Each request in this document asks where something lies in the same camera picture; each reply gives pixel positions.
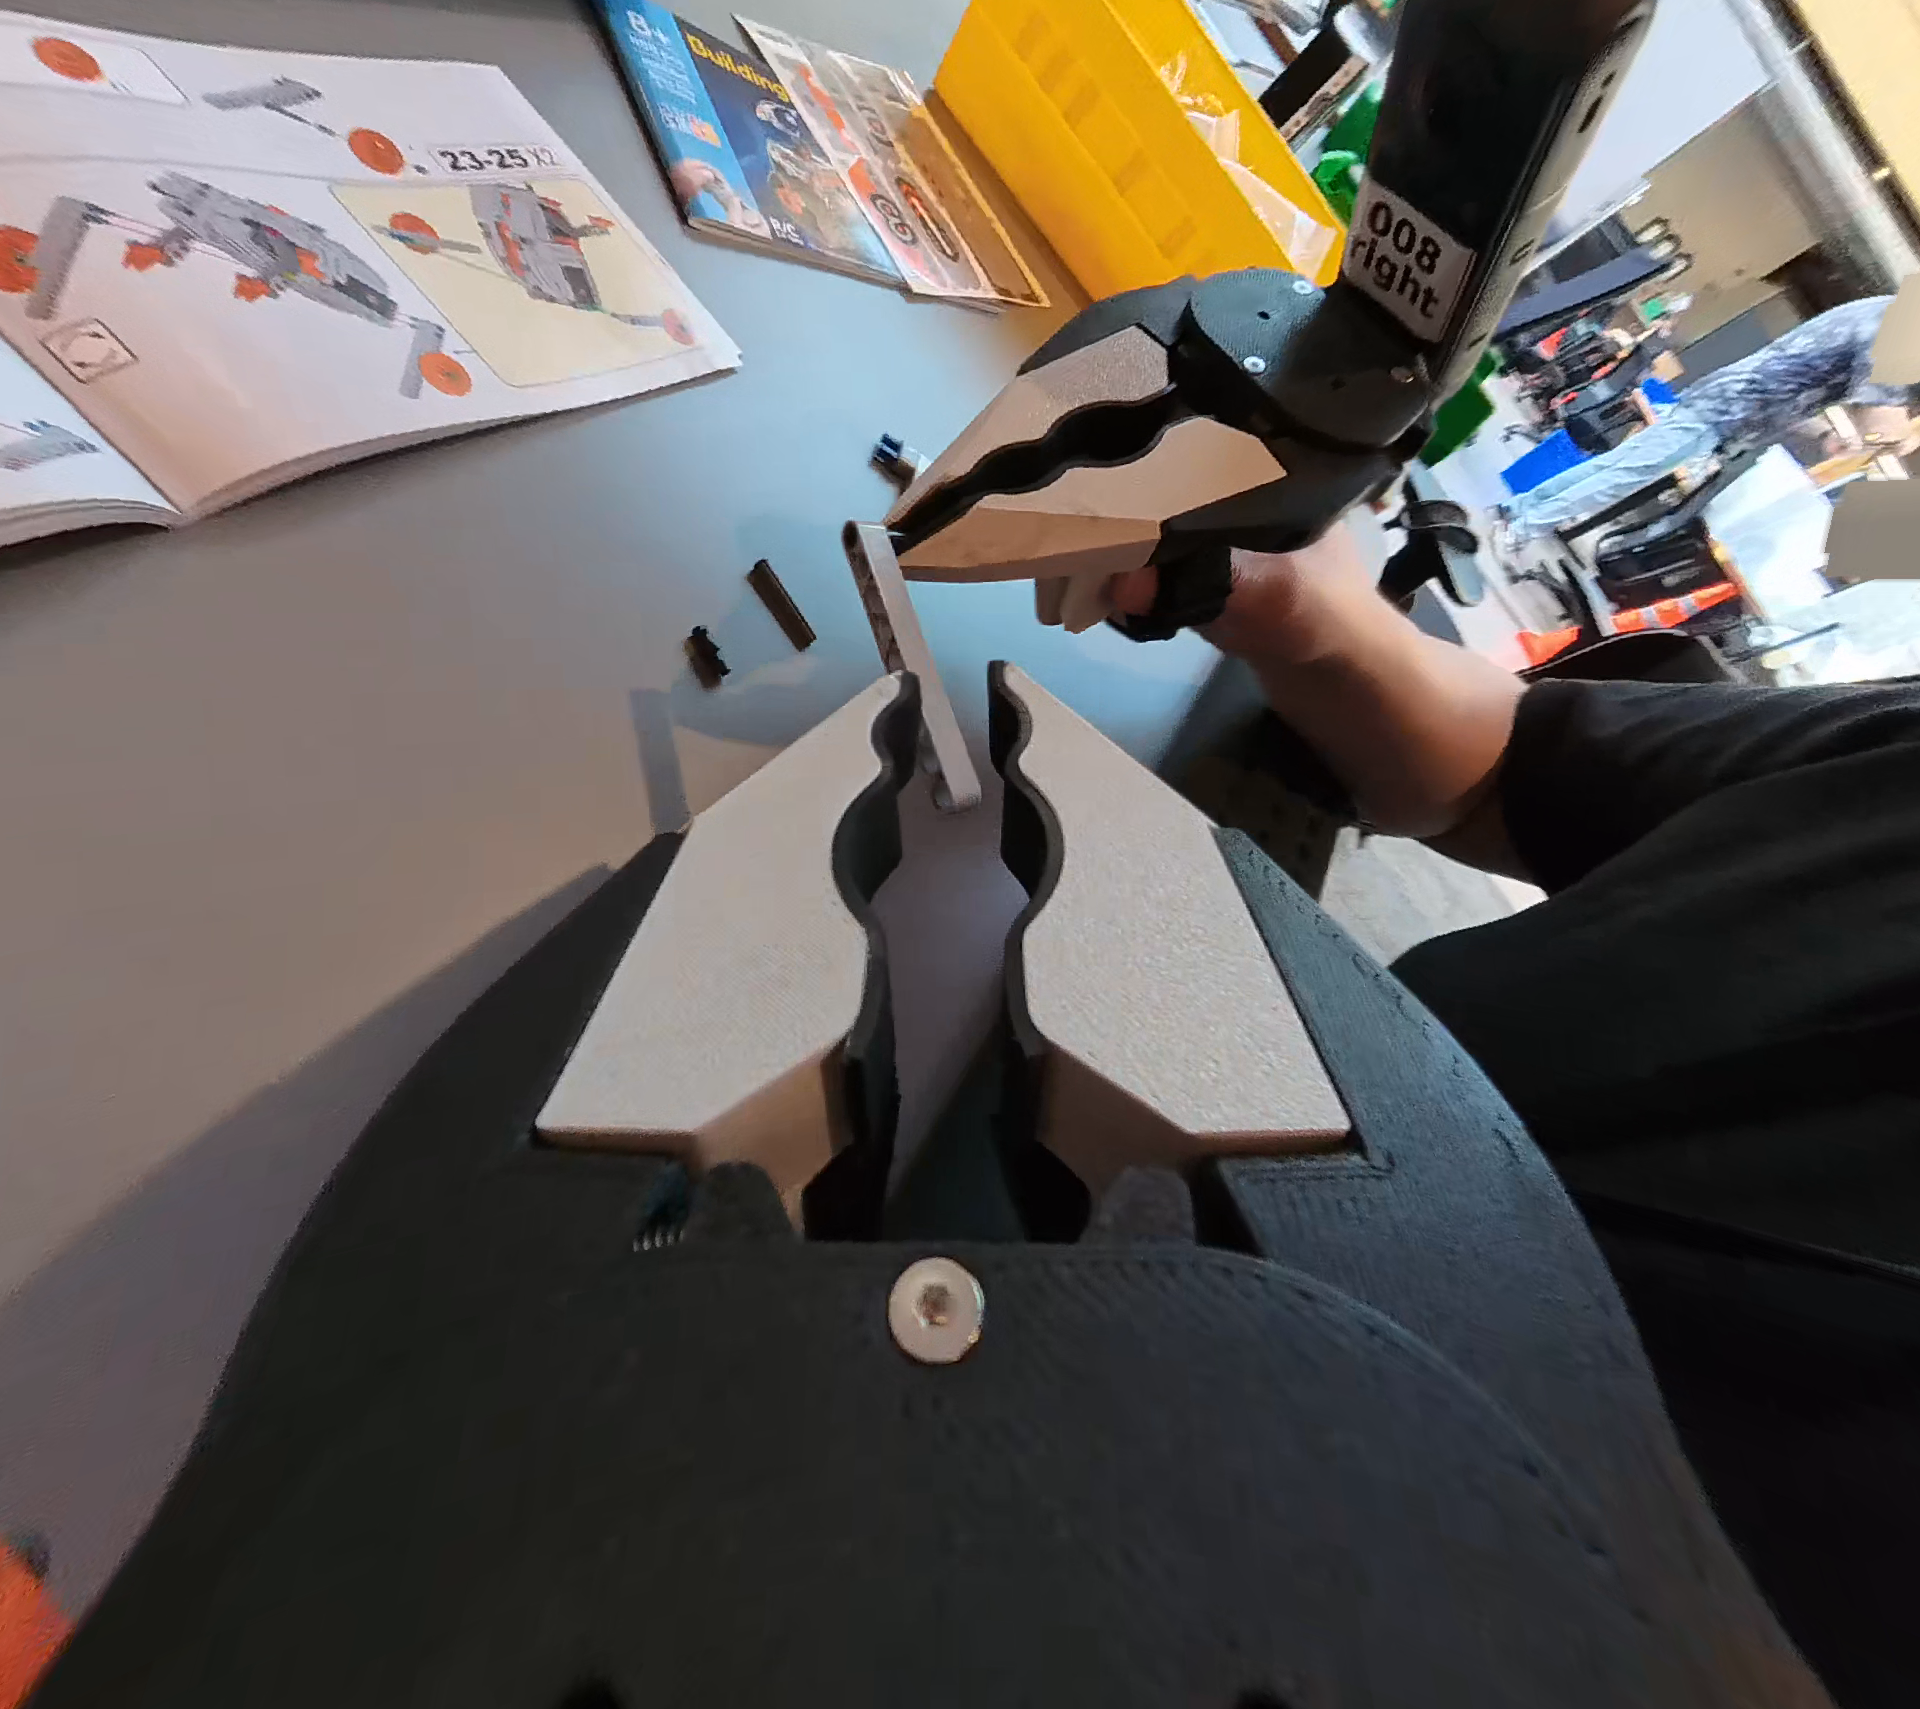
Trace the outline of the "grey desk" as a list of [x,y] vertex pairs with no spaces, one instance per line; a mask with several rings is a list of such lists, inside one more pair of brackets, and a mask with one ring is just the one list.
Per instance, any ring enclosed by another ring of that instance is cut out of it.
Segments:
[[[909,302],[688,236],[582,0],[4,0],[180,42],[504,70],[736,376],[4,562],[4,1532],[98,1601],[390,1090],[524,956],[880,672],[840,530],[1083,304]],[[818,642],[748,584],[770,560]],[[684,640],[734,668],[704,692]]]

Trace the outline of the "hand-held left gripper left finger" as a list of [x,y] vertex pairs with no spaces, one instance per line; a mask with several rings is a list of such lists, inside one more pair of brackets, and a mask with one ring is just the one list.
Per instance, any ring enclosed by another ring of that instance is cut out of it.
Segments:
[[754,1166],[798,1230],[874,1230],[900,1122],[874,904],[917,744],[917,680],[884,674],[694,820],[540,1110],[544,1146]]

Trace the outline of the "open white instruction manual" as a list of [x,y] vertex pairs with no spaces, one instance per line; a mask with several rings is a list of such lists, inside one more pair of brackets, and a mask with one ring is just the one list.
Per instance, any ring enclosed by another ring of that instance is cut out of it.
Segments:
[[2,544],[180,528],[742,352],[494,66],[4,12]]

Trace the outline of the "orange traffic cone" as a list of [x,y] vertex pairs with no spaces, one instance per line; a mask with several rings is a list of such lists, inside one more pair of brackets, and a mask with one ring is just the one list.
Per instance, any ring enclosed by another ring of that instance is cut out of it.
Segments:
[[1689,592],[1655,598],[1641,606],[1621,608],[1611,616],[1611,636],[1637,636],[1681,630],[1695,618],[1735,606],[1741,610],[1741,588],[1731,580],[1701,584]]

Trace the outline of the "green plastic bin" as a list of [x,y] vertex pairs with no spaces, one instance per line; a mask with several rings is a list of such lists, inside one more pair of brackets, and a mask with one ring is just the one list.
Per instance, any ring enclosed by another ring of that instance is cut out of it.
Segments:
[[[1367,82],[1355,92],[1343,112],[1333,118],[1319,160],[1311,168],[1323,198],[1347,226],[1355,218],[1357,192],[1377,128],[1381,94],[1381,82]],[[1435,428],[1421,456],[1423,462],[1437,466],[1473,440],[1495,412],[1495,398],[1487,384],[1499,372],[1499,354],[1493,348],[1481,352],[1471,378],[1437,408]]]

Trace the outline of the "yellow plastic bin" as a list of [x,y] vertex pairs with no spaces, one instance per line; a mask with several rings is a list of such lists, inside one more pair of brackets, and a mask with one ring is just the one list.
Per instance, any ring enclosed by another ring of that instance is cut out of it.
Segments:
[[1189,0],[971,0],[933,88],[1093,300],[1337,276],[1343,222]]

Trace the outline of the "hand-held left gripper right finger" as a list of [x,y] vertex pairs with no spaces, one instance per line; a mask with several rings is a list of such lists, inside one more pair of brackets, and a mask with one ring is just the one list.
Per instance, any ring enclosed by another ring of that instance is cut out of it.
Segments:
[[1353,1146],[1213,822],[1015,664],[991,666],[991,760],[1023,894],[999,1128],[1035,1204]]

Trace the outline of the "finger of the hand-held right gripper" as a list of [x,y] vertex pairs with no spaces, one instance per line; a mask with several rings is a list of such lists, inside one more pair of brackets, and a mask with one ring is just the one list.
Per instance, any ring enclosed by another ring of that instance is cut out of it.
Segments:
[[1017,374],[900,498],[900,524],[951,522],[993,494],[1019,494],[1083,460],[1103,412],[1165,396],[1169,354],[1149,332],[1117,332]]
[[1261,438],[1185,420],[1127,464],[1075,466],[1031,490],[991,490],[925,536],[901,536],[900,570],[939,584],[1137,570],[1169,522],[1285,478]]

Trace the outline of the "person's right forearm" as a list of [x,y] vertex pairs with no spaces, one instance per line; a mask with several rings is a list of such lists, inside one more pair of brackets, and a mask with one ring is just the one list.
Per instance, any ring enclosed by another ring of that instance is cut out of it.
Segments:
[[1501,804],[1529,686],[1379,600],[1251,654],[1269,708],[1375,832],[1531,884]]

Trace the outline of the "orange toy part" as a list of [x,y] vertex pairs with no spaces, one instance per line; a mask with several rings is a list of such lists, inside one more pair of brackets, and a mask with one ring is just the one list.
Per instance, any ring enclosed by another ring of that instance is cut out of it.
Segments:
[[42,1548],[2,1538],[2,1707],[32,1697],[70,1635],[72,1623],[46,1581]]

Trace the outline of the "orange sticker sheet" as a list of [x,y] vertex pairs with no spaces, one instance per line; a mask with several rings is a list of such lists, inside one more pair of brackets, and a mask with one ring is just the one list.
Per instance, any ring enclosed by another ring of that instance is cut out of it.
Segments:
[[913,298],[1045,310],[1045,284],[901,70],[736,18]]

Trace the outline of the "grey perforated toy beam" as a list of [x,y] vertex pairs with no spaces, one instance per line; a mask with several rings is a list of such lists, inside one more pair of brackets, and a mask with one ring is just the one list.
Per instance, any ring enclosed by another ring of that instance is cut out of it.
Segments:
[[945,812],[979,808],[981,782],[925,642],[890,532],[876,522],[848,522],[842,542],[882,664],[892,672],[909,674],[917,684],[917,760],[935,808]]

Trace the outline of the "dark brown toy axle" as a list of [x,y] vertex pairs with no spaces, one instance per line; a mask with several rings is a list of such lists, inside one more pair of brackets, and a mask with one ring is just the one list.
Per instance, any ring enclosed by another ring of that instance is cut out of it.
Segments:
[[810,652],[818,634],[770,560],[756,560],[748,584],[796,654]]

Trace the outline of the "blue instruction booklet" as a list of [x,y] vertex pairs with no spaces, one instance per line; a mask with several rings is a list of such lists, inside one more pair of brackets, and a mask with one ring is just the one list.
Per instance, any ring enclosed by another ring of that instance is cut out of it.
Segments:
[[690,234],[903,290],[874,220],[790,92],[656,0],[592,0]]

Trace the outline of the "person's right hand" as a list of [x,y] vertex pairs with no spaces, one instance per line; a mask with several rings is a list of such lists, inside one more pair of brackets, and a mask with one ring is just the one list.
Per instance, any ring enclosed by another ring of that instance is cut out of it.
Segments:
[[1339,526],[1283,554],[1235,548],[1181,568],[1141,568],[1099,584],[1095,608],[1139,640],[1193,630],[1285,696],[1309,686],[1395,684],[1415,676],[1429,638],[1375,588]]

